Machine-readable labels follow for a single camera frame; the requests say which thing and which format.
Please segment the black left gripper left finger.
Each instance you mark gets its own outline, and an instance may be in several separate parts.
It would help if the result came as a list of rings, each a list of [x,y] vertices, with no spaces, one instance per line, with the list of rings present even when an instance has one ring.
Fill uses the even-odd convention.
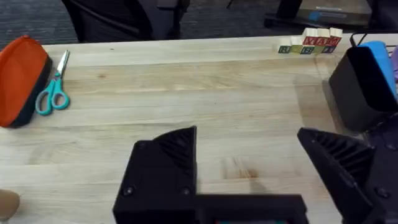
[[[116,223],[195,223],[197,128],[176,129],[132,149],[114,202]]]

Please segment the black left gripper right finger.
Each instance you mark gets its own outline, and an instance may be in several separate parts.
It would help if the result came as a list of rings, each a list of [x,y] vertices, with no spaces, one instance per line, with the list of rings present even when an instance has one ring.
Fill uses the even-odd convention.
[[[312,128],[297,137],[343,223],[397,223],[396,150]]]

